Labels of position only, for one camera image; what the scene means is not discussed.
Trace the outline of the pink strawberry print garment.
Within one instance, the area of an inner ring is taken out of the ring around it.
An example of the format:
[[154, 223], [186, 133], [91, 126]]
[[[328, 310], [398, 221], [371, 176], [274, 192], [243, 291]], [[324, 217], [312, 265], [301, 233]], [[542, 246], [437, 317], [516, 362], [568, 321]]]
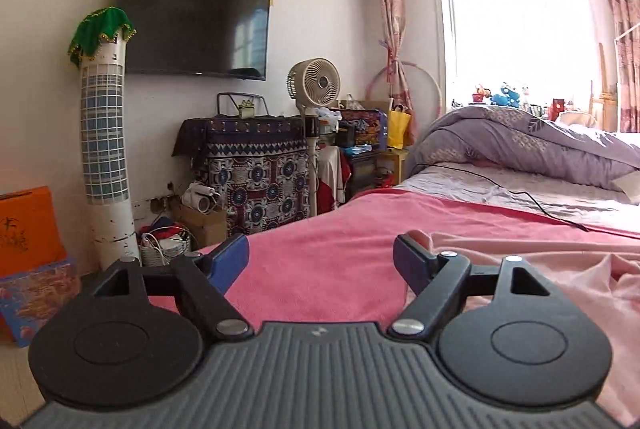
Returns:
[[552, 241], [461, 237], [411, 231], [432, 253], [454, 250], [472, 263], [495, 265], [506, 256], [532, 264], [605, 332], [613, 364], [598, 403], [623, 425], [639, 420], [639, 243], [597, 234]]

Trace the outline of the pink terry bed blanket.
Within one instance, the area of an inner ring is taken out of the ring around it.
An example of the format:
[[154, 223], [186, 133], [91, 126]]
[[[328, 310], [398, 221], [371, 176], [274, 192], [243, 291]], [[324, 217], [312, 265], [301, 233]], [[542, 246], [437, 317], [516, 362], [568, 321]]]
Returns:
[[393, 264], [393, 243], [414, 230], [531, 241], [600, 234], [639, 242], [638, 234], [607, 227], [580, 229], [532, 212], [380, 190], [333, 212], [250, 235], [250, 261], [227, 298], [254, 326], [372, 319], [386, 325], [407, 293]]

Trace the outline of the patterned cloth covered cabinet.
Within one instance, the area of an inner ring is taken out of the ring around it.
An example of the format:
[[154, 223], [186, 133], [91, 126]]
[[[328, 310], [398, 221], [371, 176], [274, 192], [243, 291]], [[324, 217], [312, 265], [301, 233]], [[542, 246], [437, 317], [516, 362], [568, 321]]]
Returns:
[[310, 215], [299, 117], [186, 119], [172, 153], [189, 158], [195, 181], [219, 194], [229, 235], [260, 233]]

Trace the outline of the grey wrinkled bed sheet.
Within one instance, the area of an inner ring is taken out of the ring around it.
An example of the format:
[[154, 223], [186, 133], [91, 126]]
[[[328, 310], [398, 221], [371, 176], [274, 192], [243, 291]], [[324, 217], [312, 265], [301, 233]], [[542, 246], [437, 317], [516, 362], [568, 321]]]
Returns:
[[549, 213], [586, 227], [639, 232], [639, 207], [624, 193], [539, 174], [442, 162], [406, 178], [397, 187], [472, 204]]

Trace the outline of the yellow shopping bag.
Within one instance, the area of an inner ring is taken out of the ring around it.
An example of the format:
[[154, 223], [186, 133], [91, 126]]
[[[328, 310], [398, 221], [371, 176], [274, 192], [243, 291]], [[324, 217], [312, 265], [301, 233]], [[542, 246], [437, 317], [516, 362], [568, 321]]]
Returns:
[[387, 114], [387, 147], [403, 149], [411, 115], [404, 105], [393, 105]]

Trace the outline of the lilac floral duvet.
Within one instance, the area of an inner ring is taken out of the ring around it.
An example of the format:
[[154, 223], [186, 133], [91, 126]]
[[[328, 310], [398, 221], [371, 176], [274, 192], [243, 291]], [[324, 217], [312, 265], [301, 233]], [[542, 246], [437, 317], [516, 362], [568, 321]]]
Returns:
[[414, 175], [440, 162], [490, 162], [506, 169], [613, 190], [639, 169], [639, 139], [567, 126], [501, 106], [457, 108], [425, 128], [410, 150]]

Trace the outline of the colourful picture box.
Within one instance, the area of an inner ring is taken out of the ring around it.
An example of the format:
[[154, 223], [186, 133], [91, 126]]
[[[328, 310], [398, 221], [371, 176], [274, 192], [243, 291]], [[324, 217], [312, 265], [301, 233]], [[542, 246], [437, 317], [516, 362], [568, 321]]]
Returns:
[[12, 340], [27, 347], [39, 329], [80, 291], [76, 265], [70, 260], [1, 279], [1, 320]]

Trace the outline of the orange cardboard box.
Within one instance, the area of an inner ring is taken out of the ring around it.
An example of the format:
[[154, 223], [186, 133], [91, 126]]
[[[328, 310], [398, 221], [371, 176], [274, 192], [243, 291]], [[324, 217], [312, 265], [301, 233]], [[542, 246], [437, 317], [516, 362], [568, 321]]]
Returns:
[[32, 271], [66, 258], [47, 186], [3, 194], [0, 207], [2, 277]]

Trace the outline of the blue plush toy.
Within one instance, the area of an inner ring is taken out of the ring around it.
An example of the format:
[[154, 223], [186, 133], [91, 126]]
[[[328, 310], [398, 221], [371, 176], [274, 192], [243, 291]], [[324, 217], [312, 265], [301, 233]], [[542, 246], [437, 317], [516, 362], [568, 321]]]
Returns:
[[520, 93], [511, 88], [510, 85], [503, 83], [499, 91], [491, 94], [490, 103], [494, 106], [519, 108]]

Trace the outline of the pink hula hoop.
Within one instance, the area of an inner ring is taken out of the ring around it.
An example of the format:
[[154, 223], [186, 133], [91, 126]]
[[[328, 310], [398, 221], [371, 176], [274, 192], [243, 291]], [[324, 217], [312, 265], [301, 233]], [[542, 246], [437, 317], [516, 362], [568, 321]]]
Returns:
[[[444, 93], [431, 71], [417, 63], [402, 60], [404, 82], [409, 91], [412, 109], [421, 119], [435, 120], [445, 111]], [[365, 100], [384, 100], [390, 97], [386, 67], [380, 69], [364, 87]]]

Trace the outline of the beige round desk fan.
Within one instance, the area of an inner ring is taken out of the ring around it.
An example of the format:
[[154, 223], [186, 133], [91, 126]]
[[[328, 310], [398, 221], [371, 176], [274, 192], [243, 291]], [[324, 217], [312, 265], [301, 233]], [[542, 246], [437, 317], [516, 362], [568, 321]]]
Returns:
[[308, 108], [328, 107], [337, 101], [341, 78], [329, 59], [315, 57], [290, 69], [286, 87], [298, 111], [305, 115]]

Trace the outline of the white tower fan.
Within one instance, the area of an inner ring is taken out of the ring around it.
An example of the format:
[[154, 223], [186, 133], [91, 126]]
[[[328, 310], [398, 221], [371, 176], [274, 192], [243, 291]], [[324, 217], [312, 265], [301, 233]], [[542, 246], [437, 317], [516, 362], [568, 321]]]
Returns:
[[140, 258], [125, 143], [126, 41], [119, 31], [80, 64], [80, 143], [91, 236], [101, 269]]

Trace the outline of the green fringed cloth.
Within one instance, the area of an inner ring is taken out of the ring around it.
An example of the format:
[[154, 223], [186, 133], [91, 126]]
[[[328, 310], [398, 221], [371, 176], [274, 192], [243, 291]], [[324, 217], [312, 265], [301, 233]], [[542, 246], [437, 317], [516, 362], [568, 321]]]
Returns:
[[77, 68], [84, 58], [93, 59], [102, 43], [127, 42], [137, 33], [129, 17], [119, 7], [107, 6], [88, 14], [77, 26], [67, 55]]

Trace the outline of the left pink floral curtain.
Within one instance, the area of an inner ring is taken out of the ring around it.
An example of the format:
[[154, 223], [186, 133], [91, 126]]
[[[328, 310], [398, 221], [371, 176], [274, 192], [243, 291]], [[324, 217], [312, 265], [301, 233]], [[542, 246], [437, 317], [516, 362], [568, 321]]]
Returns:
[[400, 51], [406, 32], [405, 0], [380, 0], [383, 39], [380, 42], [386, 51], [387, 82], [390, 85], [390, 99], [393, 105], [404, 105], [411, 115], [409, 128], [405, 135], [404, 148], [409, 147], [416, 131], [412, 124], [412, 103], [404, 82]]

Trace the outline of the black wall television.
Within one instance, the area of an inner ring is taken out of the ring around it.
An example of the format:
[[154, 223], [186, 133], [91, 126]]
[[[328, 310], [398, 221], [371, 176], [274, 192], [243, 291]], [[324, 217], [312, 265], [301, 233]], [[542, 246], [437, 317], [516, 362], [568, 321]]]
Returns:
[[269, 0], [117, 0], [131, 74], [266, 79]]

